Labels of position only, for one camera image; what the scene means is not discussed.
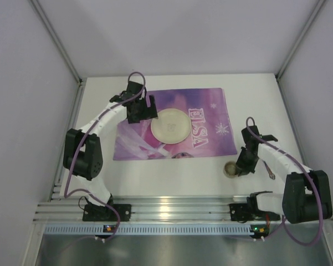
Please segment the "cream round plate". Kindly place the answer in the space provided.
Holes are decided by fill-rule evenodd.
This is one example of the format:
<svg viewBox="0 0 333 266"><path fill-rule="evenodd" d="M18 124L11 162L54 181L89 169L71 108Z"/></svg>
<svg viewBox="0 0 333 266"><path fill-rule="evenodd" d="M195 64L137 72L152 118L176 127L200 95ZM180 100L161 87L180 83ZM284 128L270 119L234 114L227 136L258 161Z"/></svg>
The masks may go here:
<svg viewBox="0 0 333 266"><path fill-rule="evenodd" d="M169 108L161 110L157 115L157 118L152 119L150 128L159 142L177 144L184 141L191 133L191 119L185 112Z"/></svg>

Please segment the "iridescent metal fork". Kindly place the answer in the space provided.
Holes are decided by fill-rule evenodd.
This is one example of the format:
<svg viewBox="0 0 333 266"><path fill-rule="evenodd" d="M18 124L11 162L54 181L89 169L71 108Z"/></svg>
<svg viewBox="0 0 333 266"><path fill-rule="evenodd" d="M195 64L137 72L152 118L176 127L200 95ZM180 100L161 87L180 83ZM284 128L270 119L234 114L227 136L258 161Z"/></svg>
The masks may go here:
<svg viewBox="0 0 333 266"><path fill-rule="evenodd" d="M265 169L266 169L266 171L269 175L269 178L274 180L275 179L275 174L273 173L273 171L270 169L270 167L268 166L268 164L265 161L263 161L263 164L264 164Z"/></svg>

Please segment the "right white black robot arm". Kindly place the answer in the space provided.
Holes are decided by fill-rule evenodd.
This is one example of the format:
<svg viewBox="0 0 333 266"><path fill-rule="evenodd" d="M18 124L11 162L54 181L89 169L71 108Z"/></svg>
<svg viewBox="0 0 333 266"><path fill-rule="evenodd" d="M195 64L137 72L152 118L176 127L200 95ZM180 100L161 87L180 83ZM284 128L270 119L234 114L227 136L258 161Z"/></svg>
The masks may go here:
<svg viewBox="0 0 333 266"><path fill-rule="evenodd" d="M244 128L242 137L245 145L235 163L235 174L254 173L257 164L264 162L268 172L284 182L283 192L261 191L247 197L254 213L275 213L291 224L332 217L329 178L323 170L315 171L299 163L275 145L273 135L261 135L255 125Z"/></svg>

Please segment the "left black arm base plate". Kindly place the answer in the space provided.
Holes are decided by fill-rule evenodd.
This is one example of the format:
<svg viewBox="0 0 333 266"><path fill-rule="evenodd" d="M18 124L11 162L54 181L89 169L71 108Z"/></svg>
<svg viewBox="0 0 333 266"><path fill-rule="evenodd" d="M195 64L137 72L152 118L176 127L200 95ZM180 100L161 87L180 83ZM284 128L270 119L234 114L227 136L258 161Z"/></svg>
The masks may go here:
<svg viewBox="0 0 333 266"><path fill-rule="evenodd" d="M121 222L128 222L130 220L132 205L114 204L112 207L119 214ZM84 222L117 222L117 215L107 207L86 204L82 220Z"/></svg>

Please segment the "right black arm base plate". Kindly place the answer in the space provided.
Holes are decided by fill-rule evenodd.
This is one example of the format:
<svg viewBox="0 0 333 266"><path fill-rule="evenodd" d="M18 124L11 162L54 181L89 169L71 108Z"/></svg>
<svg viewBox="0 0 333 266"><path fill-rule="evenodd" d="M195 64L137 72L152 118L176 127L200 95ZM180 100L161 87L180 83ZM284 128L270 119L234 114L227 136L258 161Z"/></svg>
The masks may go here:
<svg viewBox="0 0 333 266"><path fill-rule="evenodd" d="M251 221L279 221L280 216L273 212L254 211L246 203L231 203L229 205L231 221L245 223Z"/></svg>

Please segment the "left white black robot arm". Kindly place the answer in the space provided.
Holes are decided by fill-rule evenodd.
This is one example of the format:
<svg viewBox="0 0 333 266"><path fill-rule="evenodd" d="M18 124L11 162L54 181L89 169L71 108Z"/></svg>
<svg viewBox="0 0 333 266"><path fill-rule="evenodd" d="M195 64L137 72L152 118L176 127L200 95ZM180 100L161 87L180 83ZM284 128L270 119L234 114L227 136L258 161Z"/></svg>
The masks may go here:
<svg viewBox="0 0 333 266"><path fill-rule="evenodd" d="M155 97L147 94L146 82L129 80L126 89L114 95L90 122L69 129L63 155L63 166L69 171L64 197L83 192L94 207L113 210L112 194L99 177L103 167L102 139L124 120L138 124L153 118L157 118Z"/></svg>

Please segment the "purple Elsa cloth placemat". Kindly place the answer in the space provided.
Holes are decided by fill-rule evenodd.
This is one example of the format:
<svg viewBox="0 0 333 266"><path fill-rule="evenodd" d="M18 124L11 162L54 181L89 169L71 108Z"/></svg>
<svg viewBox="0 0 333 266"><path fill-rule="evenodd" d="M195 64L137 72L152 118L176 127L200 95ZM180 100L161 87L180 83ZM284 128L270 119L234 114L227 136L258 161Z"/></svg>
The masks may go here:
<svg viewBox="0 0 333 266"><path fill-rule="evenodd" d="M188 115L192 126L188 136L177 144L167 144L153 136L149 120L139 124L123 121L117 127L115 161L237 154L223 89L169 89L151 94L157 111L178 109Z"/></svg>

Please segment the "small glass cup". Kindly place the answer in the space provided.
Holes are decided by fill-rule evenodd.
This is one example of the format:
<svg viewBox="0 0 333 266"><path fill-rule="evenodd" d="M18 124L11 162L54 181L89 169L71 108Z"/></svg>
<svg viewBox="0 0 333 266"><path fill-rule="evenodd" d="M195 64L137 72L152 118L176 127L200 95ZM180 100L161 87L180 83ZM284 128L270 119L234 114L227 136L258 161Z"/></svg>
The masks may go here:
<svg viewBox="0 0 333 266"><path fill-rule="evenodd" d="M223 167L223 173L228 178L236 178L238 170L235 161L228 161Z"/></svg>

